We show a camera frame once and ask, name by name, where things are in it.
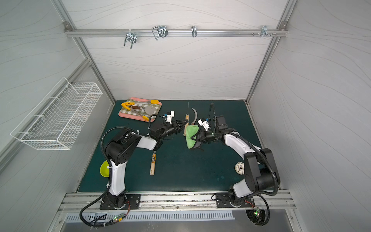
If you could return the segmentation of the green and black rag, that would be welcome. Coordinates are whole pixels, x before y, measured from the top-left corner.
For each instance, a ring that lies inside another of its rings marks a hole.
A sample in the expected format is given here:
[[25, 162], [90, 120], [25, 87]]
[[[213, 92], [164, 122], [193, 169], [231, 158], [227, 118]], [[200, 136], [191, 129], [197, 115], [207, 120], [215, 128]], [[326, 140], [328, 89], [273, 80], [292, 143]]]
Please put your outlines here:
[[186, 145], [190, 150], [195, 150], [201, 148], [202, 143], [197, 141], [197, 134], [200, 132], [200, 127], [197, 125], [189, 125], [186, 130]]

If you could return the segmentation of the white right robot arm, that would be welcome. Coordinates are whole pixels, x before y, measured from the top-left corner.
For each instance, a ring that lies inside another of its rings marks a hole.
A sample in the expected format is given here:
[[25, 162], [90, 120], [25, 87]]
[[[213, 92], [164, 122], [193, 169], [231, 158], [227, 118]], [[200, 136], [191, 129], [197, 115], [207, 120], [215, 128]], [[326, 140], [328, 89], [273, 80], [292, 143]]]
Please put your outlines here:
[[191, 139], [200, 144], [222, 142], [243, 159], [244, 179], [232, 186], [230, 198], [276, 195], [280, 179], [272, 151], [247, 141], [234, 128], [228, 127], [223, 116], [216, 117], [214, 122], [214, 128], [211, 128], [208, 120], [198, 120], [196, 124], [200, 129]]

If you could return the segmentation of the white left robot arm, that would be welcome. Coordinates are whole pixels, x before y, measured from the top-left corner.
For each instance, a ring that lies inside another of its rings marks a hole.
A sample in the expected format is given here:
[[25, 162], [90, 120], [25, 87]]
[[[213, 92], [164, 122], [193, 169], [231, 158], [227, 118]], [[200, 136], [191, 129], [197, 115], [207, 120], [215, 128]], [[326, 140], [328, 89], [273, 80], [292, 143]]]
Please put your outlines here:
[[179, 134], [188, 120], [172, 120], [160, 128], [150, 128], [148, 136], [124, 126], [106, 131], [100, 141], [103, 156], [109, 164], [107, 193], [117, 197], [125, 193], [125, 172], [129, 159], [137, 148], [157, 151], [166, 137]]

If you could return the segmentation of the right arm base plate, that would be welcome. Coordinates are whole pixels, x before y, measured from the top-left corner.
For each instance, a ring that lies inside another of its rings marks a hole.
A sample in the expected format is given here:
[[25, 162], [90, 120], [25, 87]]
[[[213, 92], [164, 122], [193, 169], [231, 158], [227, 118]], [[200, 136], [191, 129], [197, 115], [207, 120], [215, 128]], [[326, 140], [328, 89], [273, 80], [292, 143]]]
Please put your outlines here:
[[216, 202], [217, 208], [253, 208], [255, 202], [253, 198], [238, 198], [229, 192], [217, 192], [211, 199]]

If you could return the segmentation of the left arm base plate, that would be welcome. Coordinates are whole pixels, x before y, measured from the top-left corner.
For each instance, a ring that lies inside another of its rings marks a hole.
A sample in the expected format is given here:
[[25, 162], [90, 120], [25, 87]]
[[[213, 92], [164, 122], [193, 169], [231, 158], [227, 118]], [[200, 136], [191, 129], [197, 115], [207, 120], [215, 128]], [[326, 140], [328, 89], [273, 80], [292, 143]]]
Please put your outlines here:
[[141, 194], [121, 194], [114, 196], [107, 193], [102, 198], [100, 210], [124, 210], [138, 209], [141, 200]]

